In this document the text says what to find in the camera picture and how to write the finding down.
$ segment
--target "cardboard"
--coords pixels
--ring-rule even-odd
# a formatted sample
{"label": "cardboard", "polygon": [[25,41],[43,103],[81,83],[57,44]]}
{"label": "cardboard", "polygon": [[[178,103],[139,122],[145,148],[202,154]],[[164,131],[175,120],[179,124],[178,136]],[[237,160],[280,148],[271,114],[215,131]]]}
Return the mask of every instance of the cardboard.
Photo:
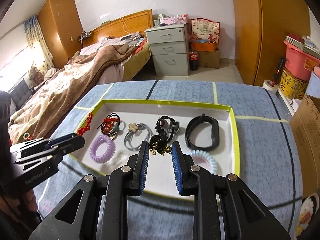
{"label": "cardboard", "polygon": [[320,189],[320,98],[304,96],[290,126],[298,148],[303,198]]}
{"label": "cardboard", "polygon": [[220,52],[198,51],[198,67],[219,68]]}

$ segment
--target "blue tablecloth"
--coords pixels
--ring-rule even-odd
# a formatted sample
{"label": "blue tablecloth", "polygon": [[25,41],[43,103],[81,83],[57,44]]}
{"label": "blue tablecloth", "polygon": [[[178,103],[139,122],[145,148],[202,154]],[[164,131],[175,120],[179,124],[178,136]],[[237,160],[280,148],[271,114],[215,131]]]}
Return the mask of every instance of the blue tablecloth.
{"label": "blue tablecloth", "polygon": [[[139,81],[100,85],[78,102],[52,137],[73,132],[90,108],[107,98],[231,106],[238,129],[240,177],[293,237],[301,208],[302,177],[291,128],[274,94],[260,87],[221,82]],[[92,174],[70,156],[64,157],[59,170],[35,189],[43,216],[84,175]],[[138,225],[138,217],[145,220],[143,225]],[[188,204],[148,195],[128,201],[129,239],[192,239],[192,227],[192,206]]]}

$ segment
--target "teddy bear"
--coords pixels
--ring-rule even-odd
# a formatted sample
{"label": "teddy bear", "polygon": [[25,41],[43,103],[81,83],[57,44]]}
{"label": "teddy bear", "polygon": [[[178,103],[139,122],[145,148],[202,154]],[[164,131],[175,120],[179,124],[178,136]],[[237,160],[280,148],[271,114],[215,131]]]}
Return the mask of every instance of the teddy bear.
{"label": "teddy bear", "polygon": [[32,87],[36,87],[44,81],[44,75],[36,67],[29,70],[29,77]]}

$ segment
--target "purple spiral hair tie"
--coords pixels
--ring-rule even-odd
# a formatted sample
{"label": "purple spiral hair tie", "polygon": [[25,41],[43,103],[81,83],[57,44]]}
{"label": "purple spiral hair tie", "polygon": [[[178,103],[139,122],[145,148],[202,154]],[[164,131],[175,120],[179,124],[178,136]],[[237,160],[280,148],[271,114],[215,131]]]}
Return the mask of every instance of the purple spiral hair tie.
{"label": "purple spiral hair tie", "polygon": [[[105,153],[101,156],[97,156],[97,149],[98,147],[103,144],[107,143],[107,149]],[[108,160],[111,159],[111,157],[115,154],[116,145],[115,143],[109,138],[107,135],[99,135],[92,143],[90,147],[90,157],[96,162],[96,163],[106,163]]]}

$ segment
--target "black stripe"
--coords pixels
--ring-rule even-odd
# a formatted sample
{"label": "black stripe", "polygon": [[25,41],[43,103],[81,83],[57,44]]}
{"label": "black stripe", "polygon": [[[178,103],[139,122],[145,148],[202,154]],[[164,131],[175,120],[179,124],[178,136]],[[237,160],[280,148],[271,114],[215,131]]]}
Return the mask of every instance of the black stripe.
{"label": "black stripe", "polygon": [[[270,100],[271,100],[271,102],[273,104],[273,107],[275,108],[275,111],[276,111],[276,114],[278,116],[278,119],[281,120],[279,112],[278,112],[278,110],[276,108],[276,105],[275,105],[272,97],[270,96],[268,90],[265,89],[265,91],[268,94],[268,96],[269,96],[269,98],[270,98]],[[284,134],[285,141],[287,142],[287,147],[288,147],[289,154],[290,154],[291,170],[292,170],[292,182],[293,182],[293,200],[295,200],[296,199],[296,178],[295,178],[295,174],[294,174],[293,157],[292,157],[292,152],[291,152],[290,144],[289,144],[289,141],[288,141],[287,133],[285,132],[283,123],[280,123],[280,125],[281,125],[281,128],[282,128],[283,134]],[[292,203],[292,214],[291,214],[291,219],[290,219],[290,223],[289,223],[289,227],[288,227],[288,233],[290,232],[290,229],[291,229],[291,226],[292,226],[295,204],[296,204],[296,202],[293,201],[293,203]]]}
{"label": "black stripe", "polygon": [[156,84],[158,83],[159,80],[156,80],[155,83],[153,84],[152,88],[149,91],[149,94],[146,97],[146,100],[148,100],[153,92],[153,89],[155,88]]}
{"label": "black stripe", "polygon": [[39,209],[38,209],[37,211],[38,211],[38,213],[39,213],[39,215],[40,215],[41,219],[43,220],[43,219],[44,219],[44,216],[41,214],[41,212],[40,212],[40,210],[39,210]]}
{"label": "black stripe", "polygon": [[77,175],[79,175],[81,178],[83,178],[85,175],[83,175],[81,172],[77,171],[74,167],[71,167],[68,163],[62,161],[61,162],[63,165],[65,165],[67,168],[69,168],[70,170],[72,170],[74,173],[76,173]]}
{"label": "black stripe", "polygon": [[290,201],[287,201],[287,202],[284,202],[284,203],[281,203],[281,204],[278,204],[278,205],[274,205],[274,206],[270,206],[268,207],[269,210],[272,210],[272,209],[277,209],[277,208],[281,208],[281,207],[285,207],[287,205],[290,205],[290,204],[293,204],[294,202],[297,202],[299,200],[302,200],[302,197],[299,197],[299,198],[296,198],[294,200],[290,200]]}
{"label": "black stripe", "polygon": [[163,206],[160,206],[157,204],[151,204],[151,203],[145,202],[143,200],[139,200],[137,198],[133,198],[133,197],[129,197],[129,196],[127,198],[128,198],[128,200],[130,200],[132,202],[135,202],[135,203],[138,203],[138,204],[150,207],[150,208],[156,208],[156,209],[167,211],[167,212],[185,214],[185,215],[193,215],[194,214],[193,210],[178,210],[178,209],[174,209],[174,208],[170,208],[170,207],[163,207]]}
{"label": "black stripe", "polygon": [[[174,208],[163,207],[163,206],[160,206],[160,205],[157,205],[157,204],[151,204],[149,202],[145,202],[143,200],[140,200],[140,199],[137,199],[137,198],[133,198],[133,197],[130,197],[130,196],[128,196],[127,198],[128,198],[128,200],[130,200],[132,202],[135,202],[135,203],[138,203],[138,204],[150,207],[150,208],[155,208],[155,209],[168,211],[168,212],[172,212],[172,213],[178,213],[178,214],[194,215],[194,211],[193,210],[191,210],[191,211],[188,211],[188,210],[177,210],[177,209],[174,209]],[[284,203],[280,203],[278,205],[269,206],[267,208],[269,210],[273,210],[273,209],[285,207],[287,205],[291,205],[291,204],[293,204],[293,203],[295,203],[295,202],[297,202],[299,200],[302,200],[302,197],[296,198],[295,200],[290,200],[290,201],[287,201],[287,202],[284,202]]]}

